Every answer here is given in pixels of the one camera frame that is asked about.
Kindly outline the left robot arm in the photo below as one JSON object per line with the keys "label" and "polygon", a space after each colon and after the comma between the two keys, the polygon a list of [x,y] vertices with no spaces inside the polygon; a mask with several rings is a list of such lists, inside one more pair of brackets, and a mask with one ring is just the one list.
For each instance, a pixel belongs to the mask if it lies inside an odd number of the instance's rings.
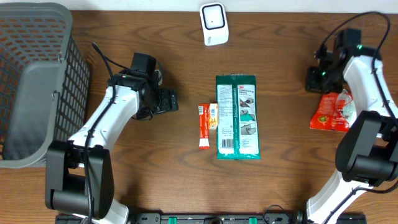
{"label": "left robot arm", "polygon": [[178,110],[177,92],[159,88],[159,78],[115,74],[91,118],[66,141],[47,149],[45,205],[83,223],[127,223],[129,209],[114,197],[111,151],[127,122]]}

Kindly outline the orange tissue pack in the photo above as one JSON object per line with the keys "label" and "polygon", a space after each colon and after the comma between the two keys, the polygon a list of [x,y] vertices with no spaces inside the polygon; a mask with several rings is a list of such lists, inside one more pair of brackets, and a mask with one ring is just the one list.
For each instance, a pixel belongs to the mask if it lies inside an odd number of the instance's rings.
{"label": "orange tissue pack", "polygon": [[208,109],[208,128],[216,130],[218,127],[218,104],[210,103]]}

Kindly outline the red snack bag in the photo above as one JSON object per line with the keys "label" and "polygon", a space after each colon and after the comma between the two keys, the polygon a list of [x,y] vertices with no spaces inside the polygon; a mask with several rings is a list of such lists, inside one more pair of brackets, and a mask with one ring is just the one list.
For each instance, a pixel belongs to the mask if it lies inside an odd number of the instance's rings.
{"label": "red snack bag", "polygon": [[341,115],[343,104],[338,100],[339,93],[328,93],[322,96],[318,109],[311,118],[310,128],[325,131],[347,132],[348,123]]}

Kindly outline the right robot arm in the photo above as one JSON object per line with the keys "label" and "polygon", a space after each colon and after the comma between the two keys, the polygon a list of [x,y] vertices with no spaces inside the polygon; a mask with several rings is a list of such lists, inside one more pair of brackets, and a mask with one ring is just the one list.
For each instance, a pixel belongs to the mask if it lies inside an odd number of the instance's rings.
{"label": "right robot arm", "polygon": [[388,194],[397,185],[380,190],[384,182],[397,181],[397,106],[383,75],[378,49],[361,44],[321,45],[319,61],[308,73],[307,85],[333,92],[347,83],[356,118],[338,145],[336,169],[323,188],[307,200],[297,223],[336,223],[363,193]]}

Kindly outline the red packet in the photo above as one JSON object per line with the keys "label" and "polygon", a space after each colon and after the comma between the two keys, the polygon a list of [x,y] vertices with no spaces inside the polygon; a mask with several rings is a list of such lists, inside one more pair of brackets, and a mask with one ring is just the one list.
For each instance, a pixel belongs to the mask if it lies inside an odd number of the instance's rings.
{"label": "red packet", "polygon": [[209,104],[203,103],[198,105],[199,124],[200,124],[200,140],[199,149],[205,150],[210,148],[209,129],[208,129],[208,109]]}

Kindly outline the light green wipes pack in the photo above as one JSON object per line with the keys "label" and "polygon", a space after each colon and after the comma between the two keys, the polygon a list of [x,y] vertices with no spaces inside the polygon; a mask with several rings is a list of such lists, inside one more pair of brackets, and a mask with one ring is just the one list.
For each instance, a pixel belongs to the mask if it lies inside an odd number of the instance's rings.
{"label": "light green wipes pack", "polygon": [[357,118],[357,112],[353,97],[351,94],[343,89],[343,91],[338,95],[338,100],[343,104],[341,109],[341,115],[343,119],[348,123],[348,127],[350,128]]}

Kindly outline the dark green packet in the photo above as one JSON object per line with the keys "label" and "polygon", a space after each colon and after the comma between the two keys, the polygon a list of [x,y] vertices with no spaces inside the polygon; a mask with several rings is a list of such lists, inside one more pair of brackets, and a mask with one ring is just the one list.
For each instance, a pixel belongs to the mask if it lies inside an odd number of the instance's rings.
{"label": "dark green packet", "polygon": [[259,160],[259,128],[255,75],[218,75],[217,158]]}

